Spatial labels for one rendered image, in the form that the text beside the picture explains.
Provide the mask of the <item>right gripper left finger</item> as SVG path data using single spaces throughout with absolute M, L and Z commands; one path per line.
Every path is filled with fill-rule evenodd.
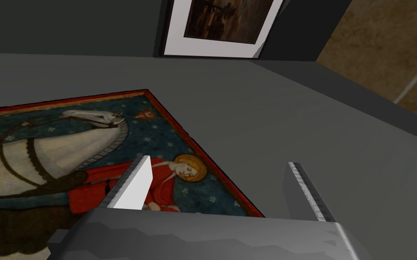
M 142 209 L 153 180 L 150 156 L 138 156 L 99 204 L 100 208 Z

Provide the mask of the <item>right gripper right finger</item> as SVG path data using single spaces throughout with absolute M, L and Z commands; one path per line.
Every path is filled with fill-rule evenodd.
M 336 221 L 300 163 L 288 162 L 282 187 L 288 219 Z

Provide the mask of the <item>horse and rider painting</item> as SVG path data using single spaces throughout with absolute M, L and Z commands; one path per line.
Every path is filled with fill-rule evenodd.
M 46 260 L 142 155 L 144 209 L 262 217 L 148 90 L 0 107 L 0 260 Z

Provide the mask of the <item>dark picture with white mat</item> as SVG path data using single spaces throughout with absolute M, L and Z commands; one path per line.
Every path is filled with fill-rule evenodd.
M 257 59 L 289 0 L 168 0 L 162 57 Z

